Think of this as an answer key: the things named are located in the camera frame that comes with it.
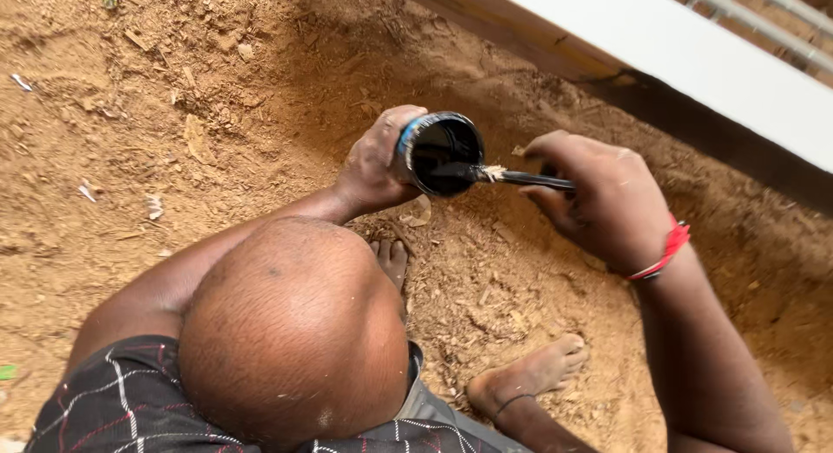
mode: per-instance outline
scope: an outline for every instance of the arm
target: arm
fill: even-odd
[[[424,108],[391,108],[352,147],[336,183],[255,220],[210,236],[142,273],[94,309],[72,347],[67,372],[94,352],[136,335],[179,337],[182,316],[203,276],[228,250],[261,225],[293,215],[345,224],[365,213],[401,204],[419,191],[390,171],[401,130]]]
[[[630,276],[658,261],[672,229],[641,157],[565,131],[535,139],[542,158],[576,182],[574,198],[521,189],[559,233]],[[691,245],[653,279],[635,283],[648,364],[670,451],[792,451],[775,400],[726,317]]]

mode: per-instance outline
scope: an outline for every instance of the paint brush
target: paint brush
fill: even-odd
[[[548,186],[553,190],[576,190],[576,185],[572,181],[559,180],[558,178],[544,174],[508,171],[500,165],[475,165],[463,162],[451,162],[438,166],[431,172],[431,175],[446,178],[462,178],[467,181],[481,183],[538,184],[540,186]]]

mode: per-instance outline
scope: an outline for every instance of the man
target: man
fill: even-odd
[[[389,109],[334,185],[176,253],[102,303],[27,450],[593,451],[535,401],[581,367],[579,336],[469,383],[498,434],[420,382],[422,354],[403,324],[402,244],[368,246],[341,227],[416,197],[390,161],[401,130],[425,112]],[[562,235],[623,276],[654,275],[634,285],[668,449],[791,451],[755,361],[640,156],[564,131],[533,140],[526,156],[576,183],[574,197],[521,189]]]

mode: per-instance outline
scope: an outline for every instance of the hand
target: hand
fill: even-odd
[[[533,140],[525,155],[540,158],[576,184],[571,199],[544,186],[520,190],[558,233],[625,276],[660,260],[672,222],[639,154],[559,130]]]
[[[357,215],[378,212],[420,195],[419,189],[397,178],[392,160],[402,129],[427,112],[414,105],[387,109],[350,149],[335,188]]]

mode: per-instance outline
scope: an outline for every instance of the metal pipe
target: metal pipe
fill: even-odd
[[[833,36],[833,20],[825,14],[813,9],[802,0],[768,0],[782,9],[794,13],[799,19],[812,25],[814,28]]]
[[[733,0],[701,0],[718,9],[725,17],[760,33],[766,38],[778,43],[810,64],[833,74],[833,58],[821,52],[815,46],[807,43],[796,35],[787,32],[773,22],[764,19],[757,13],[746,9]]]

